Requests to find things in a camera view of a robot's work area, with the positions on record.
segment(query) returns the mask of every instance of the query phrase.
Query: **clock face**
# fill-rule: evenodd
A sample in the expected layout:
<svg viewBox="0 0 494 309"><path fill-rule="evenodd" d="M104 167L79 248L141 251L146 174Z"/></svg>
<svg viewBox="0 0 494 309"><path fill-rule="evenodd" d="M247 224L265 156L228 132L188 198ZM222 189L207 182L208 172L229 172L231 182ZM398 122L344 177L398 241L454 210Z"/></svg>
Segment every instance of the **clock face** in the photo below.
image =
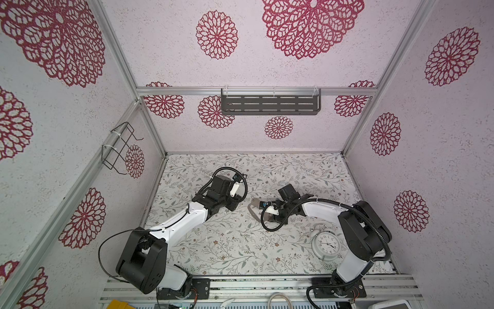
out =
<svg viewBox="0 0 494 309"><path fill-rule="evenodd" d="M316 243L325 255L335 256L340 250L338 238L329 232L322 232L316 236Z"/></svg>

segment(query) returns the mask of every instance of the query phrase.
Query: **mounting plate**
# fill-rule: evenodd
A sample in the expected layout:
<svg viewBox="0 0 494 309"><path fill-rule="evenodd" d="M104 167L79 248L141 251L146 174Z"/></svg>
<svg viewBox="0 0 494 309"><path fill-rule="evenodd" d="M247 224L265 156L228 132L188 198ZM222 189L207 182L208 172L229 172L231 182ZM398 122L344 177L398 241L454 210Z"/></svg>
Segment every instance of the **mounting plate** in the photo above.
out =
<svg viewBox="0 0 494 309"><path fill-rule="evenodd" d="M328 285L329 278L312 278L312 285ZM316 298L340 298L331 292L331 288L314 289L314 296ZM367 297L366 290L362 284L362 280L357 281L353 286L348 287L347 297L357 296L359 298Z"/></svg>
<svg viewBox="0 0 494 309"><path fill-rule="evenodd" d="M198 291L198 297L197 299L208 299L209 298L209 284L211 280L210 279L192 279L192 287L196 288ZM178 298L180 296L180 292L171 290L171 289L161 289L158 290L158 293L156 297L160 301L166 301L166 300L177 300L180 299ZM184 299L194 299L196 297L194 291L191 291L189 295L187 295L186 298Z"/></svg>

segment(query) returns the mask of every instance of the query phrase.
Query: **black cable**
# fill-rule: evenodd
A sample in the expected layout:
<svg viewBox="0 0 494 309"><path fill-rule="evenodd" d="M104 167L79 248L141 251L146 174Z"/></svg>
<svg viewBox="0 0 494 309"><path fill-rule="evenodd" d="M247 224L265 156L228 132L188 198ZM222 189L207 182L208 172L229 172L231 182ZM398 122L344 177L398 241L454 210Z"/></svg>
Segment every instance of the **black cable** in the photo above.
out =
<svg viewBox="0 0 494 309"><path fill-rule="evenodd" d="M285 217L285 219L283 220L283 222L279 226L277 226L276 228L268 228L268 227L266 227L266 224L264 223L264 213L266 212L266 209L267 209L267 207L266 207L266 208L264 208L262 210L262 213L261 213L261 218L260 219L261 219L262 227L265 230L270 231L270 232L274 232L274 231L279 230L283 226L283 224L285 224L288 221L288 217L291 215L291 213L293 212L294 209L296 209L298 206L300 206L300 205L302 205L304 203L308 203L308 202L325 202L325 203L330 203L330 204L338 205L340 207L343 207L343 208L347 209L348 211L352 212L353 214L355 214L357 217L359 217L360 219L362 219L373 230L374 233L376 233L376 236L379 238L380 242L382 243L382 246L384 248L384 252L386 253L384 255L384 257L382 257L382 258L380 258L380 257L374 257L370 261L374 263L376 261L387 261L387 260L390 259L390 257L391 257L391 250L389 249L388 243L384 239L384 237L382 236L382 234L379 232L379 229L374 224L374 222L372 222L371 219L369 219L366 215L364 215L363 213L361 213L357 209L355 209L355 208L353 208L351 206L342 204L342 203L338 203L336 201L327 200L327 199L321 199L321 198L313 198L313 199L307 199L305 201L302 201L302 202L298 203L295 207L292 208L292 210L288 213L288 215ZM363 277L363 275L362 274L359 274L355 279L353 279L353 280L351 280L349 282L346 282L346 283L342 283L342 284L313 285L313 286L309 287L306 290L306 293L305 294L307 296L307 299L311 303L311 305L314 306L314 308L321 309L310 298L309 292L311 290L318 289L318 288L339 288L339 287L344 287L344 286L352 285L355 282L359 281L362 277Z"/></svg>
<svg viewBox="0 0 494 309"><path fill-rule="evenodd" d="M232 202L234 203L240 203L242 202L243 200L245 200L246 196L247 196L247 181L246 181L246 178L244 176L244 174L240 173L239 171L237 171L236 169L234 168L231 168L229 166L224 166L224 167L221 167L219 169L217 169L213 175L211 176L211 179L206 182L205 185L203 185L200 190L197 192L196 195L200 195L200 194L203 194L205 192L205 190L207 189L207 186L209 186L212 182L213 182L213 178L216 176L217 173L219 173L220 171L224 171L224 170L229 170L229 171L234 171L235 173L239 174L240 175L240 178L242 179L242 182L239 182L239 183L243 183L244 184L244 188L245 188L245 192L244 192L244 195L239 199L239 200L236 200L234 199L233 197L230 196L230 194L227 194L228 196L228 199L231 200Z"/></svg>
<svg viewBox="0 0 494 309"><path fill-rule="evenodd" d="M174 223L170 224L169 226L165 226L165 229L167 229L167 228L169 228L169 227L172 227L173 225L175 225L175 224L177 224L178 222L180 222L180 220L182 220L182 219L183 219L183 218L184 218L187 214L189 214L189 213L190 213L189 209L190 209L190 204L188 204L188 205L187 205L187 209L185 210L184 215L183 215L180 219L178 219L177 221L175 221ZM110 277L112 277L113 279L115 279L115 280L117 280L117 281L120 281L120 282L124 282L124 283L130 283L130 282L125 281L125 280L121 280L121 279L118 279L118 278L113 277L113 276L112 276L112 275L110 275L110 274L106 271L106 269L103 267L103 264L102 264L102 262L101 262L101 247L104 245L104 243L105 243L105 242L107 242L107 241L108 241L108 240L110 240L111 238L113 238L113 237L115 237L115 236L117 236L117 235L120 235L120 234L122 234L122 233L125 233L125 232L130 232L130 231L140 231L140 232L148 232L148 233L149 233L149 232L152 232L152 230L144 230L144 229L128 229L128 230L125 230L125 231L119 232L119 233L117 233L117 234L115 234L115 235L112 235L112 236L108 237L107 239L105 239L105 240L101 243L101 245L100 245L100 246L99 246L99 248L98 248L98 261L99 261L99 265L101 266L101 269L105 272L105 274L109 275L109 276L110 276Z"/></svg>
<svg viewBox="0 0 494 309"><path fill-rule="evenodd" d="M179 222L180 222L180 220L182 220L182 219L183 219L183 218L184 218L187 214L189 214L189 213L190 213L190 212L189 212L189 209L190 209L190 204L187 204L187 209L185 210L184 215L183 215L180 219L178 219L177 221L175 221L174 223L170 224L169 226L165 226L165 229L167 229L167 228L169 228L169 227L172 227L172 226L174 226L175 224L179 223Z"/></svg>
<svg viewBox="0 0 494 309"><path fill-rule="evenodd" d="M105 239L105 240L101 243L101 245L99 245L99 248L98 248L98 261L99 261L99 265L101 266L101 269L105 272L105 274L109 275L109 276L110 276L110 277L112 277L113 279L115 279L115 280L117 280L117 281L120 281L120 282L124 282L124 283L130 283L130 282L125 281L125 280L121 280L121 279L118 279L118 278L113 277L113 276L112 276L112 275L110 275L110 274L106 271L106 269L103 267L103 264L102 264L102 262L101 262L101 247L103 247L103 245L105 244L105 242L107 242L109 239L111 239L111 238L113 238L113 237L115 237L115 236L117 236L117 235L123 234L123 233L125 233L125 232L131 232L131 231L148 232L148 233L149 233L149 232L152 232L152 231L150 231L150 230L145 230L145 229L127 229L127 230L125 230L125 231L118 232L117 234L115 234L115 235L112 235L112 236L108 237L107 239Z"/></svg>
<svg viewBox="0 0 494 309"><path fill-rule="evenodd" d="M158 300L158 287L156 287L156 303L158 304L158 309L161 309L160 301Z"/></svg>
<svg viewBox="0 0 494 309"><path fill-rule="evenodd" d="M290 215L292 214L293 210L296 209L299 205L302 205L303 203L305 203L306 201L303 201L303 202L300 202L298 203L295 207L293 207L290 212L287 214L287 216L285 217L285 219L283 220L283 222L280 223L279 226L275 227L275 228L268 228L266 226L266 224L264 223L264 213L266 212L266 210L268 209L268 206L266 206L263 210L262 210L262 213L261 213L261 225L262 227L268 231L268 232L276 232L277 230L279 230L283 224L287 223L288 221L288 217L290 217Z"/></svg>
<svg viewBox="0 0 494 309"><path fill-rule="evenodd" d="M315 302L312 301L312 299L310 298L310 291L314 290L314 289L326 289L326 288L342 288L342 287L345 287L347 285L352 285L352 284L355 284L357 281L359 281L360 279L362 279L362 275L359 274L357 277L355 277L355 279L353 280L350 280L346 283L341 283L341 284L333 284L333 285L312 285L310 287L307 288L307 290L305 290L305 296L307 297L307 299L309 300L310 304L315 308L315 309L321 309L321 307L319 307L318 305L316 305Z"/></svg>
<svg viewBox="0 0 494 309"><path fill-rule="evenodd" d="M374 233L376 233L376 236L381 241L382 246L384 248L384 252L386 253L384 255L384 257L382 257L382 258L380 258L380 257L374 257L374 258L371 259L371 261L372 262L376 262L376 261L387 261L387 260L390 259L390 257L391 257L391 250L389 249L388 243L384 239L384 237L382 236L381 232L379 232L379 229L374 224L374 222L372 222L371 219L369 219L366 215L364 215L363 213L361 213L357 209L355 209L355 208L353 208L351 206L348 206L346 204L336 202L336 201L332 201L332 200L328 200L328 199L322 199L322 198L310 198L310 199L307 199L305 201L302 201L302 202L298 203L297 205L295 205L295 207L292 208L292 210L287 214L287 216L285 217L285 219L283 220L283 222L280 223L280 225L277 226L276 228L268 228L266 226L266 224L264 223L263 217L264 217L264 213L266 212L266 209L267 209L267 207L266 207L266 208L264 208L262 210L262 213L261 213L261 224L262 224L262 227L266 231L269 231L269 232L274 232L274 231L279 230L283 226L283 224L285 224L288 221L288 217L291 215L291 213L293 212L294 209L298 208L298 206L300 206L302 204L309 203L309 202L325 202L325 203L330 203L330 204L334 204L334 205L340 206L342 208L345 208L345 209L349 210L350 212L354 213L357 217L361 218L373 230Z"/></svg>

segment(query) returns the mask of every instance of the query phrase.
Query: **floral tablecloth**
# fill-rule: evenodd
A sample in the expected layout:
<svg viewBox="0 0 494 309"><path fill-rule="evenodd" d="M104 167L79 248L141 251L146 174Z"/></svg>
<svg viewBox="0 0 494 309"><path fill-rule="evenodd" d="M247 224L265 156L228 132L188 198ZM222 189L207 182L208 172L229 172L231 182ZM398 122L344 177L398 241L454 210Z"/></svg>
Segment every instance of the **floral tablecloth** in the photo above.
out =
<svg viewBox="0 0 494 309"><path fill-rule="evenodd" d="M352 204L360 200L339 154L208 154L170 155L151 208L147 227L184 209L187 202L221 166L247 174L248 195L234 212L222 208L206 223L169 248L168 262L193 274L320 274L331 273L342 261L318 259L311 248L312 229L328 228L340 239L342 255L348 248L341 228L317 218L291 216L276 232L263 229L248 212L253 198L275 200L278 189L291 183L300 193L311 193ZM221 174L232 177L228 171ZM241 186L238 194L243 193ZM389 262L379 262L370 273L394 273Z"/></svg>

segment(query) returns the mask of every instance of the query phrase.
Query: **white cable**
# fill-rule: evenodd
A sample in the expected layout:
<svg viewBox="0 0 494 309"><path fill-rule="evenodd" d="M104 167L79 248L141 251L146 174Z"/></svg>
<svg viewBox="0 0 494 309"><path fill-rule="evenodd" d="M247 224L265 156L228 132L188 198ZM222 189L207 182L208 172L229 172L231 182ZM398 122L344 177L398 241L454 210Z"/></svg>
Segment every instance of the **white cable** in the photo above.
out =
<svg viewBox="0 0 494 309"><path fill-rule="evenodd" d="M288 298L288 296L283 294L283 293L275 293L275 294L271 295L271 297L268 300L268 309L271 309L271 301L275 297L281 297L281 298L285 299L288 303L288 309L293 309L293 305L291 304L290 298Z"/></svg>
<svg viewBox="0 0 494 309"><path fill-rule="evenodd" d="M113 147L112 145L104 144L103 146L108 146L108 147L111 147L111 148L113 148L115 151L117 151L117 152L118 152L118 150L117 150L115 147Z"/></svg>

